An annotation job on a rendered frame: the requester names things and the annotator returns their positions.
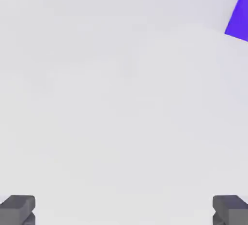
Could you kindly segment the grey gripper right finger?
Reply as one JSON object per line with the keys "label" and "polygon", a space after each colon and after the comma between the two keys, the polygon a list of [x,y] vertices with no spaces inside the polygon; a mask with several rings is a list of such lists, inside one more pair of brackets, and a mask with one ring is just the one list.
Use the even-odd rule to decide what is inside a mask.
{"label": "grey gripper right finger", "polygon": [[215,195],[213,225],[248,225],[248,203],[237,195]]}

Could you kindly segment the large purple box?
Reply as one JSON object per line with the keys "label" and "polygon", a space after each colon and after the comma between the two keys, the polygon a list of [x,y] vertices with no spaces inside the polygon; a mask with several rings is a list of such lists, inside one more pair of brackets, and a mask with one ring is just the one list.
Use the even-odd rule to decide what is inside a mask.
{"label": "large purple box", "polygon": [[238,0],[225,34],[248,42],[248,0]]}

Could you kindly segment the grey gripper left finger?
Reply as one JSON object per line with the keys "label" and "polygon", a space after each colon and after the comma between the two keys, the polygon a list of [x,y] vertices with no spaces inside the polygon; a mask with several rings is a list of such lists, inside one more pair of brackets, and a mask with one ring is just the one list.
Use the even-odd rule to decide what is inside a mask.
{"label": "grey gripper left finger", "polygon": [[0,225],[35,225],[33,195],[11,195],[0,203]]}

